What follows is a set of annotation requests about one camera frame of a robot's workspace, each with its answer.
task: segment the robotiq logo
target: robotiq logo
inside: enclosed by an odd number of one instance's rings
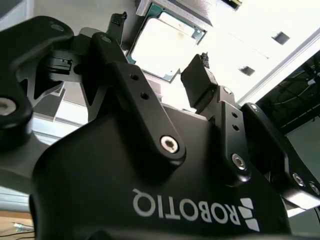
[[[254,206],[250,198],[240,198],[242,206],[237,209],[234,205],[220,204],[217,202],[208,204],[207,201],[200,201],[196,204],[190,199],[182,199],[179,204],[174,201],[172,196],[165,200],[161,195],[156,196],[155,199],[146,192],[141,192],[138,189],[132,190],[136,195],[133,198],[133,208],[135,212],[142,217],[150,217],[156,214],[160,219],[196,221],[202,219],[206,223],[217,222],[219,224],[226,224],[228,222],[234,225],[241,225],[239,215],[244,218],[246,226],[256,232],[260,232],[258,221],[253,218]],[[178,206],[179,212],[176,212],[175,205]]]

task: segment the screw head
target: screw head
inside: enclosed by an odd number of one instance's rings
[[[101,39],[102,39],[103,41],[107,42],[107,43],[111,43],[111,42],[112,42],[111,39],[108,38],[108,37],[106,37],[105,35],[101,35]]]
[[[304,181],[297,173],[294,172],[292,177],[299,186],[303,187],[305,185]]]
[[[63,32],[65,30],[62,26],[60,26],[58,24],[52,24],[51,28],[53,28],[54,30],[58,30],[60,32]]]
[[[317,195],[320,195],[319,189],[316,187],[316,185],[313,182],[309,182],[309,185]]]
[[[246,162],[236,153],[231,156],[233,164],[240,170],[245,170],[247,165]]]
[[[16,111],[17,105],[11,99],[0,97],[0,116],[7,116]]]
[[[161,146],[169,153],[174,154],[178,151],[179,145],[171,136],[163,136],[160,139]]]
[[[227,94],[232,94],[232,91],[227,88],[226,86],[223,88],[223,90],[227,93]]]

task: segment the metal frame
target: metal frame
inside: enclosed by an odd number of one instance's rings
[[[258,84],[256,84],[246,95],[237,102],[239,105],[245,103],[256,103],[276,85],[282,82],[294,70],[312,57],[320,49],[320,28],[308,37],[289,56],[270,71]]]

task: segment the wooden surface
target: wooden surface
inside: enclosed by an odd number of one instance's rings
[[[14,236],[3,235],[16,234],[16,228],[14,223],[19,223],[23,225],[33,226],[32,218],[29,213],[23,212],[9,212],[9,211],[0,211],[0,239],[1,240],[17,240],[24,237],[33,237],[34,232],[26,232],[22,234],[17,234]]]

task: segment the black metal link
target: black metal link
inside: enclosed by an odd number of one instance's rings
[[[16,108],[11,114],[0,115],[1,148],[13,148],[27,141],[31,134],[32,105],[62,84],[42,79],[35,86],[36,75],[40,76],[37,73],[38,63],[73,35],[66,24],[46,16],[32,18],[0,32],[3,46],[3,54],[0,55],[0,98],[13,101]],[[26,92],[19,84],[22,81]]]
[[[265,157],[260,161],[270,162],[270,181],[274,188],[284,199],[302,209],[320,205],[320,196],[309,184],[313,183],[320,189],[320,183],[302,162],[289,140],[257,105],[246,103],[241,110],[245,116],[247,137],[260,145],[260,156]],[[303,185],[297,184],[294,173],[303,180]]]

